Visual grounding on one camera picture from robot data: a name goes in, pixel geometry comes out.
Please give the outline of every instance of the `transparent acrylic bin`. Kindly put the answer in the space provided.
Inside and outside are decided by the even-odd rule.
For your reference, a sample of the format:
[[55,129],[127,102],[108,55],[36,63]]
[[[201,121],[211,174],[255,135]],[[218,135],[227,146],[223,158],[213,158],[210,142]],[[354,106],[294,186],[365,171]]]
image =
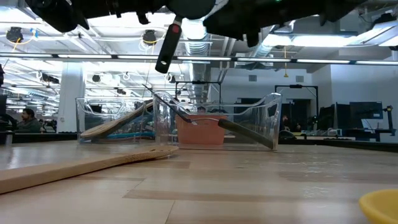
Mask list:
[[85,139],[81,133],[101,124],[120,119],[146,105],[139,98],[77,98],[77,133],[80,143],[150,144],[155,143],[153,111],[144,110],[138,117],[107,136]]
[[[170,94],[155,92],[169,105],[184,114],[185,117],[198,120],[194,124],[184,123],[178,115],[154,95],[154,122],[157,144],[174,144],[181,149],[223,149],[247,151],[275,151],[278,145],[280,110],[282,95],[271,93],[252,105],[211,104],[211,103],[180,103]],[[198,112],[198,108],[206,108],[206,112]],[[255,140],[222,129],[217,120],[226,118],[240,126],[254,131],[272,142],[272,149],[259,144]]]

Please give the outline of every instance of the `wooden table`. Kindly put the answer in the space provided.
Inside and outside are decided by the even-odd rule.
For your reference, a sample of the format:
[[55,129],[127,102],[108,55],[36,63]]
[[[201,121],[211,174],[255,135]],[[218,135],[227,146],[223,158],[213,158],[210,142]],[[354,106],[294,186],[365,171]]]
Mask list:
[[[0,148],[0,166],[131,150],[74,141],[18,144]],[[328,146],[179,150],[0,195],[0,223],[367,223],[358,199],[398,188],[397,170],[398,154]]]

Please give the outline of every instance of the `ceiling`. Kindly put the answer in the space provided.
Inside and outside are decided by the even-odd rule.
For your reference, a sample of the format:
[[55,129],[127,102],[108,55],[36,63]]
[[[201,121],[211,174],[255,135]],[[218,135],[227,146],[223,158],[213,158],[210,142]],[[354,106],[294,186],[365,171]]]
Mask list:
[[[317,16],[297,20],[291,33],[275,33],[278,39],[288,37],[294,40],[303,35],[340,35],[342,32],[350,31],[352,43],[358,40],[358,35],[366,32],[370,27],[370,21],[375,20],[380,14],[390,10],[396,13],[397,3],[395,1],[369,1],[344,17],[335,24],[319,26]],[[164,34],[172,23],[174,15],[171,13],[148,14],[150,24],[141,25],[135,13],[125,13],[122,18],[106,16],[89,19],[90,30],[78,27],[76,30],[62,34],[43,22],[35,14],[26,8],[23,0],[8,1],[7,5],[0,6],[0,44],[2,52],[19,53],[50,53],[50,54],[130,54],[130,55],[157,55],[162,46]],[[10,27],[21,27],[24,35],[22,44],[15,45],[6,39],[6,32]],[[187,55],[187,48],[190,45],[204,45],[206,51],[201,56],[230,56],[246,54],[253,56],[258,47],[248,48],[245,41],[235,41],[218,35],[207,35],[203,40],[187,40],[187,37],[196,35],[200,29],[193,27],[189,22],[183,22],[183,37],[178,45],[175,55]],[[154,30],[158,38],[156,44],[148,46],[143,44],[142,35],[145,30]],[[267,40],[270,37],[268,32],[263,31],[262,37]],[[378,47],[377,43],[367,41],[365,43],[351,44],[347,47],[309,47],[307,44],[290,45],[286,47],[278,44],[267,46],[269,52],[267,57],[278,58],[327,58],[327,59],[372,59],[382,60],[391,56],[388,47]],[[42,88],[48,83],[40,81],[40,76],[45,73],[62,81],[62,61],[40,61],[23,60],[21,58],[0,58],[0,63],[5,67],[5,84],[32,86],[30,88],[3,88],[11,98],[27,97],[55,99],[59,97],[59,85],[53,88]],[[196,78],[192,74],[190,63],[172,64],[169,72],[176,80],[191,81]],[[218,63],[211,63],[210,66],[218,67]],[[284,64],[268,65],[268,68],[278,70]],[[116,93],[116,90],[103,90],[104,86],[136,86],[146,83],[158,90],[174,92],[174,84],[169,83],[170,77],[165,77],[154,70],[154,62],[84,62],[85,73],[87,74],[87,96],[137,96],[149,97],[149,92],[143,90],[127,91],[126,95]],[[307,72],[314,72],[319,69],[318,65],[291,64],[289,68],[306,69]],[[92,80],[93,75],[101,76],[100,82]],[[182,98],[193,97],[198,91],[194,86],[187,85],[183,91]]]

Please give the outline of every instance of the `pink container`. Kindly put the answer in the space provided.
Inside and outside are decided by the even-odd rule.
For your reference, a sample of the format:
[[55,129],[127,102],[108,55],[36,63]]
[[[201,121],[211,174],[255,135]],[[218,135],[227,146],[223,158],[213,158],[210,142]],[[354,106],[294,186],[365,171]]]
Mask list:
[[[226,119],[223,115],[185,115],[195,120],[198,118]],[[222,145],[225,130],[217,125],[217,121],[199,120],[196,124],[186,123],[179,116],[175,116],[177,124],[178,142],[181,144]]]

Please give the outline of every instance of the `yellow bowl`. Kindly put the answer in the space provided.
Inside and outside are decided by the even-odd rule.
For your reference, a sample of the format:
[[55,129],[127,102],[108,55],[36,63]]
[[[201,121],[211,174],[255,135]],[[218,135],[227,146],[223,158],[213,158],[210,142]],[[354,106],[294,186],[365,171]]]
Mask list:
[[359,206],[373,224],[398,224],[398,189],[368,193],[360,198]]

